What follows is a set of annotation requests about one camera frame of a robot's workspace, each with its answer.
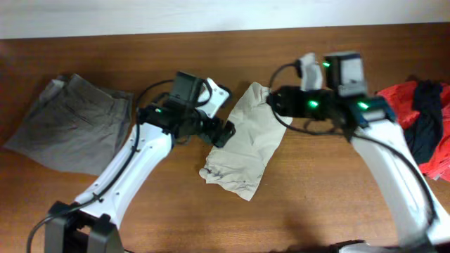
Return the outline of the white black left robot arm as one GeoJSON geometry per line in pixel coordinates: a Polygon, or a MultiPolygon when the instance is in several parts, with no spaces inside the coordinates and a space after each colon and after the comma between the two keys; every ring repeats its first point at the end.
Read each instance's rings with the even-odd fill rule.
{"type": "Polygon", "coordinates": [[[107,169],[71,205],[55,202],[44,219],[45,252],[125,252],[124,214],[152,170],[180,137],[199,136],[217,148],[235,134],[230,121],[198,108],[155,104],[137,112],[134,129],[107,169]]]}

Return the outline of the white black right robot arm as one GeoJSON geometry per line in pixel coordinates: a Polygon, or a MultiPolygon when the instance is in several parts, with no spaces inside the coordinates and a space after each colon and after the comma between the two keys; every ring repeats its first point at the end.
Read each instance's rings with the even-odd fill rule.
{"type": "Polygon", "coordinates": [[[392,109],[382,97],[343,97],[319,89],[282,86],[267,103],[282,116],[331,120],[331,136],[344,136],[370,169],[392,215],[398,245],[352,243],[341,252],[448,252],[449,214],[439,203],[404,139],[392,109]]]}

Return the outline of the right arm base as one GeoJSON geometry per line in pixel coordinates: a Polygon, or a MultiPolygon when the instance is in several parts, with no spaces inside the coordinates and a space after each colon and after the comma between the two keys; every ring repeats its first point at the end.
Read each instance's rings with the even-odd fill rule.
{"type": "Polygon", "coordinates": [[[364,240],[349,240],[331,245],[333,252],[337,253],[410,253],[417,249],[401,247],[372,246],[364,240]]]}

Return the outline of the beige cargo shorts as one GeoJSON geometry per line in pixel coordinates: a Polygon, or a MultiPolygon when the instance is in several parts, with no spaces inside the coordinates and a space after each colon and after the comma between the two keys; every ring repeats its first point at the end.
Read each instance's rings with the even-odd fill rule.
{"type": "Polygon", "coordinates": [[[211,149],[199,175],[208,184],[250,201],[286,132],[267,104],[269,89],[254,82],[232,109],[236,133],[223,148],[211,149]]]}

